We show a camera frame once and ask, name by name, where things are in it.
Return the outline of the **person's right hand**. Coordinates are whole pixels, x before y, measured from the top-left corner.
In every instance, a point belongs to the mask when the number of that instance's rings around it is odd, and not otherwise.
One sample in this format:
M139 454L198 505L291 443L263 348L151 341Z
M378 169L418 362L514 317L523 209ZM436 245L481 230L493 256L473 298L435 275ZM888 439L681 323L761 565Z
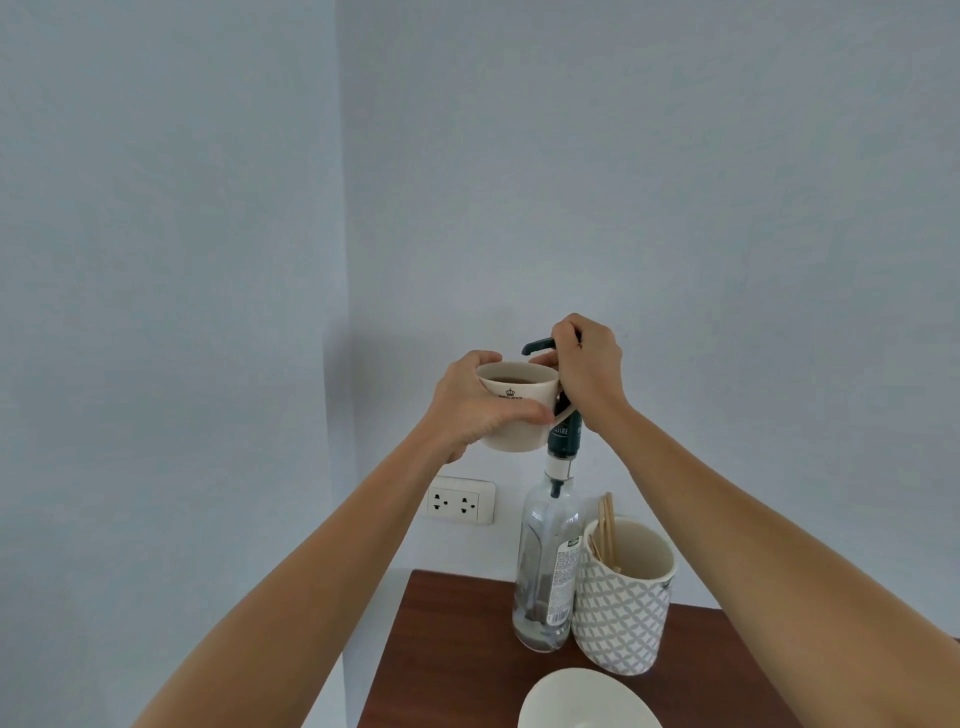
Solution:
M552 330L560 383L584 424L609 440L619 415L630 412L621 378L622 350L605 324L571 313Z

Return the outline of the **person's left hand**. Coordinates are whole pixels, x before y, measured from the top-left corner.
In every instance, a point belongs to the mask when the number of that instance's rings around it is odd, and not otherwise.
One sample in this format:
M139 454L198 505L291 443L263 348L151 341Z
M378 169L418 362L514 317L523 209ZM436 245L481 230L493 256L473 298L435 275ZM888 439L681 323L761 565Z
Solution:
M474 349L446 369L430 406L416 431L439 448L441 463L460 459L466 449L491 435L484 422L484 399L497 398L487 391L476 374L481 365L502 361L493 350Z

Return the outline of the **white ceramic cup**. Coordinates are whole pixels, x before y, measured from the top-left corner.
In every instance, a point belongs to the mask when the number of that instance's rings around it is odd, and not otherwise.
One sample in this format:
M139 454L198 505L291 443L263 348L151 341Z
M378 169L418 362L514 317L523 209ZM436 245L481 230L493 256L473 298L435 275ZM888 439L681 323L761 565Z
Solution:
M507 454L531 453L545 447L548 434L557 422L554 414L555 405L560 389L563 388L560 375L557 381L545 384L504 384L484 380L478 375L477 377L486 391L496 397L534 400L549 407L554 416L553 424L546 427L534 427L520 422L504 426L486 436L483 443L491 450Z

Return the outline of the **dark green pump dispenser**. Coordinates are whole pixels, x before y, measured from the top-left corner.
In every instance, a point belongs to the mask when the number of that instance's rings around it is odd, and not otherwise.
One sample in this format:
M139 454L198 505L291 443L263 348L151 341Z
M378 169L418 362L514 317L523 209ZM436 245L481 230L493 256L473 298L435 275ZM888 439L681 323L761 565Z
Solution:
M572 478L572 464L581 446L583 419L563 388L559 389L554 414L557 421L546 441L544 475L549 498L558 500L564 485Z

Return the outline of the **person's left forearm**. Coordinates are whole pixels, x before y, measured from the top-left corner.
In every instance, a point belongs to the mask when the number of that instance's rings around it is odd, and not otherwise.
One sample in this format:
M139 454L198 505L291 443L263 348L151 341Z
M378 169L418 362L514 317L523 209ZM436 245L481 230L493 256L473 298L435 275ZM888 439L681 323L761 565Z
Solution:
M302 728L428 485L467 447L417 426L216 623L130 728Z

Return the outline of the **person's right forearm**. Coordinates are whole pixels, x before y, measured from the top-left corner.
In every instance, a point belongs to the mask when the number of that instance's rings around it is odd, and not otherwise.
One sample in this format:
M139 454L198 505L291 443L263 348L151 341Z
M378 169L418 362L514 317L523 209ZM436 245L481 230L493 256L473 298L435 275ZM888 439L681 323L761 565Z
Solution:
M960 728L960 642L628 402L586 424L805 728Z

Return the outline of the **clear glass syrup bottle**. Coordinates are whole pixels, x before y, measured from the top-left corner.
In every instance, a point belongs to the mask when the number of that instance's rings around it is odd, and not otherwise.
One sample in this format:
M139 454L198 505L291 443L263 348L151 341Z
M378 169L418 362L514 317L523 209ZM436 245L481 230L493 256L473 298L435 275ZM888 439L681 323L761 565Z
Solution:
M570 627L583 545L582 499L574 479L546 472L528 492L511 607L513 632L537 653L559 650Z

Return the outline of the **bundle of wooden stir sticks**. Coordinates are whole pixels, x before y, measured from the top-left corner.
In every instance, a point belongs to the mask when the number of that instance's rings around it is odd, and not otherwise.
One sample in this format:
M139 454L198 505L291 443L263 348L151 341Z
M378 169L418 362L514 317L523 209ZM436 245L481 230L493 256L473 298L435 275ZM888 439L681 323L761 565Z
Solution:
M597 561L616 574L621 574L617 549L617 516L614 495L603 493L597 500L597 519L587 536L590 551Z

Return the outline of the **white patterned ceramic holder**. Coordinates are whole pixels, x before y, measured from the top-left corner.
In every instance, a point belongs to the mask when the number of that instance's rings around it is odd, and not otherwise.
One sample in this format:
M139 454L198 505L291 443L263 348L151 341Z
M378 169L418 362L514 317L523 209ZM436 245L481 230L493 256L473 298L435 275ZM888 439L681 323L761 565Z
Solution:
M588 544L583 547L571 633L602 670L638 676L657 660L678 560L658 531L629 516L614 522L618 569L599 560Z

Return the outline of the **white saucer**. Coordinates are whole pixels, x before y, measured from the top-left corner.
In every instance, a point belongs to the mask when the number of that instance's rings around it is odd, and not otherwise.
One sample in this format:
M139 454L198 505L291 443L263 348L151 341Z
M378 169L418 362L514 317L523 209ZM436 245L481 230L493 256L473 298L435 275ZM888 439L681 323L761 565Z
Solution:
M603 672L565 668L527 693L517 728L664 728L627 685Z

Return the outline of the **white wall power socket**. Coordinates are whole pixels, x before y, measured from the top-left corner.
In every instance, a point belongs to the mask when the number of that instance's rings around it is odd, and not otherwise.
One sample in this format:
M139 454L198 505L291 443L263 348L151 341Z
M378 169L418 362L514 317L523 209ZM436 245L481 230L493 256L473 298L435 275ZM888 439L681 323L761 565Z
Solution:
M495 520L497 486L492 481L436 476L419 513L428 518L490 526Z

